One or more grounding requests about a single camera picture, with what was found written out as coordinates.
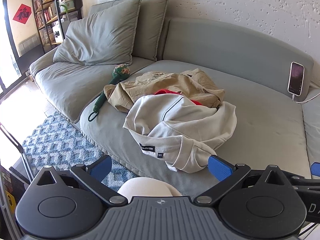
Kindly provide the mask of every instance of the sofa armrest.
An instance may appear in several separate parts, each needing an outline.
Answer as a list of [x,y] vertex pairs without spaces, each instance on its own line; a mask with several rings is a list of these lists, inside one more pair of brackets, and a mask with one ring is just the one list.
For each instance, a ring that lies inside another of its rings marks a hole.
[[[320,93],[320,89],[310,88],[306,100]],[[320,163],[320,95],[302,104],[304,127],[306,130],[307,153],[310,166]]]
[[33,62],[29,67],[30,74],[35,77],[36,74],[53,64],[53,56],[58,47],[44,54],[42,57],[38,58],[35,62]]

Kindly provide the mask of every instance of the white cable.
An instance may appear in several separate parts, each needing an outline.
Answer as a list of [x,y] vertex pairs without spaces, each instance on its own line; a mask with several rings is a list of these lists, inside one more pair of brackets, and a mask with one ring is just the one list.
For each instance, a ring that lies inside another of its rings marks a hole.
[[298,104],[303,104],[303,103],[306,103],[306,102],[308,102],[308,101],[316,98],[316,97],[319,96],[319,95],[320,95],[320,93],[317,94],[316,96],[314,96],[314,97],[312,97],[312,98],[310,98],[310,99],[308,99],[308,100],[306,100],[306,101],[302,101],[302,102],[296,102],[296,101],[294,101],[294,95],[292,95],[292,101],[295,102],[295,103],[298,103]]

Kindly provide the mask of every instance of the bookshelf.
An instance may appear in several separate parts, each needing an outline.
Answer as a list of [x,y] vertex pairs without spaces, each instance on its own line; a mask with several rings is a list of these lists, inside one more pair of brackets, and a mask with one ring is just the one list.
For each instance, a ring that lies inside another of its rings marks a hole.
[[60,45],[65,39],[69,21],[61,4],[68,6],[68,14],[72,15],[72,20],[82,18],[82,0],[32,0],[33,14],[44,53]]

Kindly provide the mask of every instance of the rug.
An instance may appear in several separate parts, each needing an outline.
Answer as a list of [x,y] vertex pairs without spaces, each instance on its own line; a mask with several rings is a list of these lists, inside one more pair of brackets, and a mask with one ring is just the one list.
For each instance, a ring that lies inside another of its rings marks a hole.
[[[78,163],[89,165],[104,155],[58,112],[46,118],[22,146],[34,176],[44,165],[68,170]],[[134,173],[112,159],[112,170],[102,183],[118,191],[124,182],[135,177]]]

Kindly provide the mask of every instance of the red diamond sign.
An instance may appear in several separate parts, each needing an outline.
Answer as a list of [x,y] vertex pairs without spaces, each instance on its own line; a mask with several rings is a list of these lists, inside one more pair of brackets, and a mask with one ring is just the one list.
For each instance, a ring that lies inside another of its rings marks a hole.
[[25,4],[20,5],[16,15],[14,16],[13,20],[26,24],[27,20],[31,15],[31,7]]

